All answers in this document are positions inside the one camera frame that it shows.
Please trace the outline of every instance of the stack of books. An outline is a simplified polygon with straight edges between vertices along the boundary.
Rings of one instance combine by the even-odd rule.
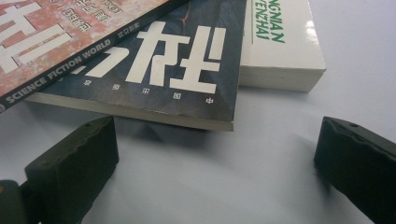
[[[239,84],[310,91],[325,70],[307,0],[36,1],[0,5],[0,111],[232,131]]]

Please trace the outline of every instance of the book spine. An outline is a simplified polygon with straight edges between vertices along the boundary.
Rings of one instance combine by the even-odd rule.
[[[52,67],[50,70],[42,73],[35,78],[32,78],[28,82],[23,83],[18,88],[15,88],[13,91],[4,94],[0,97],[0,114],[11,108],[18,102],[22,101],[23,99],[27,98],[28,96],[32,95],[33,93],[43,90],[59,78],[64,77],[69,72],[73,71],[73,69],[77,68],[77,61],[78,64],[89,61],[96,55],[100,55],[100,53],[110,49],[129,35],[138,32],[146,25],[149,25],[153,21],[158,20],[160,17],[171,12],[173,9],[180,7],[186,2],[188,2],[188,0],[170,0],[154,8],[145,15],[142,15],[141,17],[128,22],[128,24],[121,26],[121,28],[114,31],[110,35],[107,35],[102,39],[96,41],[95,43],[92,43],[81,52],[74,54],[67,60],[64,60],[56,66]]]

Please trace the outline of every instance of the white background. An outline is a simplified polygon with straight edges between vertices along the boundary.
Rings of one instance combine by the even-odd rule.
[[[328,70],[310,93],[240,88],[233,133],[116,118],[120,163],[83,223],[372,223],[313,167],[323,116],[396,142],[396,2],[311,0]],[[0,115],[0,179],[104,115]]]

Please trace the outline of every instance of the book cover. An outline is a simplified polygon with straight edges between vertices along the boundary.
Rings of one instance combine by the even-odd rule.
[[[186,1],[0,1],[0,113]]]
[[[311,91],[325,70],[308,0],[247,0],[241,85]]]
[[[30,101],[232,131],[246,0],[190,0]]]

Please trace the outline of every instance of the white book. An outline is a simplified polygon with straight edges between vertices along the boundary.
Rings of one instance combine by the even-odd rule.
[[[247,0],[240,85],[311,91],[325,70],[308,0]]]

